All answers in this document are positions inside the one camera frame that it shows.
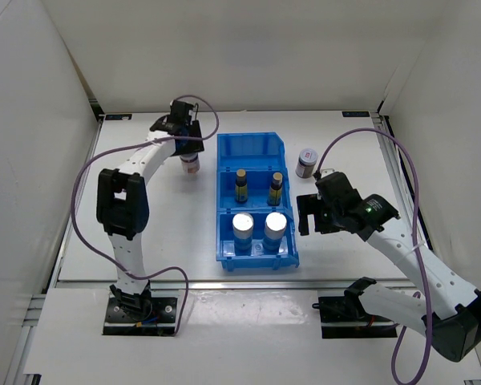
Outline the yellow-label small bottle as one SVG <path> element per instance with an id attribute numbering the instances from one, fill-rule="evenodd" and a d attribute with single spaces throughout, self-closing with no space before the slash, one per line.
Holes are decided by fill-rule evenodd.
<path id="1" fill-rule="evenodd" d="M 267 203 L 270 206 L 278 206 L 281 202 L 281 192 L 283 186 L 283 174 L 275 172 L 269 186 L 269 194 Z"/>
<path id="2" fill-rule="evenodd" d="M 236 171 L 235 199 L 238 203 L 245 203 L 248 200 L 247 174 L 241 168 Z"/>

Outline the silver-lid shaker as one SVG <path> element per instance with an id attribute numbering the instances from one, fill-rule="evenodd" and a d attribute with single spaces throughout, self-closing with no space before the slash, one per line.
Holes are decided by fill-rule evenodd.
<path id="1" fill-rule="evenodd" d="M 270 213 L 265 218 L 263 246 L 269 251 L 278 251 L 281 239 L 287 228 L 286 216 L 282 213 Z"/>
<path id="2" fill-rule="evenodd" d="M 232 219 L 233 244 L 236 254 L 250 255 L 253 248 L 254 220 L 247 212 L 237 213 Z"/>

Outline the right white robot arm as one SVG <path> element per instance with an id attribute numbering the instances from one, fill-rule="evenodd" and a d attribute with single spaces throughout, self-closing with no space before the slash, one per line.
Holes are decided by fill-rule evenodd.
<path id="1" fill-rule="evenodd" d="M 343 172 L 314 174 L 317 192 L 297 197 L 298 231 L 307 236 L 348 232 L 387 257 L 419 289 L 412 298 L 359 278 L 337 301 L 344 318 L 371 315 L 392 320 L 430 337 L 445 359 L 461 361 L 481 342 L 481 290 L 461 278 L 426 246 L 406 235 L 406 223 L 385 198 L 361 198 Z"/>

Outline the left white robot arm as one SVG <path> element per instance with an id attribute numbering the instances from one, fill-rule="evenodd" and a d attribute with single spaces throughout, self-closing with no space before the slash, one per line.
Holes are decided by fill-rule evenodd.
<path id="1" fill-rule="evenodd" d="M 204 150 L 197 112 L 197 104 L 171 102 L 169 114 L 148 129 L 143 146 L 119 167 L 105 168 L 98 176 L 96 216 L 117 264 L 111 292 L 134 322 L 146 322 L 155 313 L 142 252 L 142 232 L 149 220 L 147 184 L 168 158 L 193 158 Z"/>

